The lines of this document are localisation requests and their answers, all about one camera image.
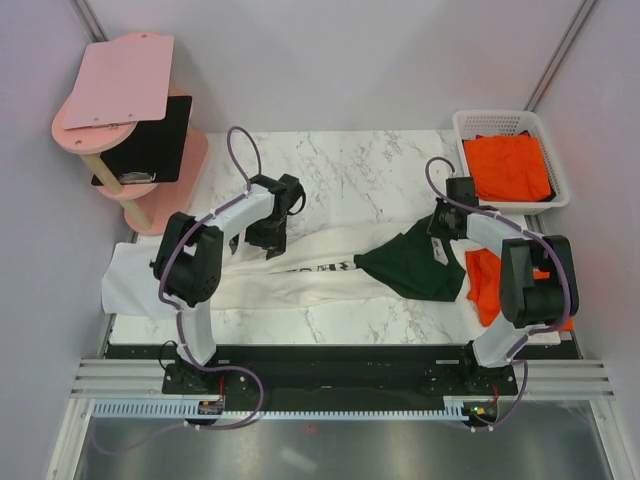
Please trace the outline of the cream and green t-shirt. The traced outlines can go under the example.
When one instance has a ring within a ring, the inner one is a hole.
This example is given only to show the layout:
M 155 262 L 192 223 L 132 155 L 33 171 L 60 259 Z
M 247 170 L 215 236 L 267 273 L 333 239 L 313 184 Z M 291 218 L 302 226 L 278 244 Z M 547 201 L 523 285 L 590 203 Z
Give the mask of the cream and green t-shirt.
M 225 260 L 214 310 L 294 309 L 375 298 L 450 303 L 466 270 L 431 219 L 343 226 L 291 240 L 267 258 L 243 247 Z

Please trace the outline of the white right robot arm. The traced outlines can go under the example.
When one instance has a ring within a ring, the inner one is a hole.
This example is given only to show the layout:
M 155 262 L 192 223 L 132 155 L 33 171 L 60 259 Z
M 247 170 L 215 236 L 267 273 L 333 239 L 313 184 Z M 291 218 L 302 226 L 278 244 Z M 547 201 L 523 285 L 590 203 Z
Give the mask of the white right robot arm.
M 467 239 L 500 259 L 499 313 L 468 347 L 469 362 L 458 368 L 467 392 L 483 392 L 494 381 L 492 368 L 514 359 L 534 335 L 557 331 L 579 308 L 571 244 L 562 235 L 540 236 L 500 212 L 482 208 L 470 177 L 446 180 L 438 192 L 429 235 Z

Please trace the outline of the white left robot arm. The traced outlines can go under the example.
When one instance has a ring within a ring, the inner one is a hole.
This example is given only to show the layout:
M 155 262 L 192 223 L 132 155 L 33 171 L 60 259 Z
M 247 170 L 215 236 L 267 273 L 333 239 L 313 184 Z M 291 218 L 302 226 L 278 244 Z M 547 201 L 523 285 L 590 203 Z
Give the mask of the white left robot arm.
M 201 219 L 173 214 L 155 260 L 159 300 L 176 310 L 178 353 L 190 362 L 185 382 L 208 393 L 219 382 L 219 369 L 209 363 L 216 353 L 211 328 L 210 300 L 222 275 L 223 254 L 235 252 L 240 238 L 266 252 L 271 259 L 286 251 L 287 220 L 306 193 L 299 179 L 284 174 L 250 179 L 249 190 Z

